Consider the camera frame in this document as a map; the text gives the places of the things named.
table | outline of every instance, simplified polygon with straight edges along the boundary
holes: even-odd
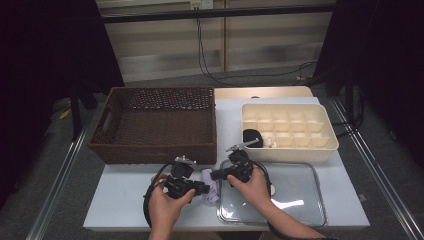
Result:
[[[216,89],[216,118],[219,168],[226,159],[225,149],[239,143],[240,116],[229,114],[246,102],[318,103],[306,87]],[[93,231],[150,231],[142,210],[143,195],[162,165],[106,165],[93,197],[84,227]],[[313,164],[327,215],[327,228],[361,229],[369,226],[340,155],[335,151],[329,160]],[[200,180],[197,166],[190,179]],[[225,224],[218,220],[216,206],[195,197],[184,207],[175,231],[266,231],[267,226]]]

white plastic tray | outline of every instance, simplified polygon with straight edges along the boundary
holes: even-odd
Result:
[[[272,148],[245,150],[256,161],[320,162],[339,147],[320,104],[244,104],[242,130],[255,129]]]

wall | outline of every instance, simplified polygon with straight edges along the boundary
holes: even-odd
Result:
[[[214,8],[325,4],[334,0],[215,0]],[[190,1],[97,0],[102,15],[190,9]],[[201,19],[210,72],[317,60],[331,13]],[[195,19],[106,25],[125,82],[201,74]]]

human hand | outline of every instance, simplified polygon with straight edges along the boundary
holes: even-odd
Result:
[[[247,183],[241,182],[232,175],[228,175],[227,179],[255,208],[271,201],[265,176],[257,166],[253,166],[252,176]]]
[[[167,175],[162,173],[156,184],[161,179],[166,179]],[[158,184],[152,192],[149,201],[149,215],[152,222],[152,232],[159,229],[159,232],[171,232],[172,227],[180,217],[181,209],[189,203],[195,194],[195,190],[188,191],[183,197],[173,199],[163,192],[164,184]]]

metal rod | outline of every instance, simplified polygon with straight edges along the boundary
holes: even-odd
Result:
[[[177,19],[196,19],[196,18],[317,13],[317,12],[332,12],[336,9],[336,7],[340,7],[340,6],[344,6],[344,5],[318,4],[318,5],[297,5],[297,6],[267,7],[267,8],[227,8],[227,9],[210,9],[210,10],[198,10],[198,11],[190,10],[190,11],[143,13],[143,14],[124,14],[124,15],[114,14],[114,15],[102,15],[101,19],[99,20],[102,23],[124,23],[124,22],[146,22],[146,21],[162,21],[162,20],[177,20]]]

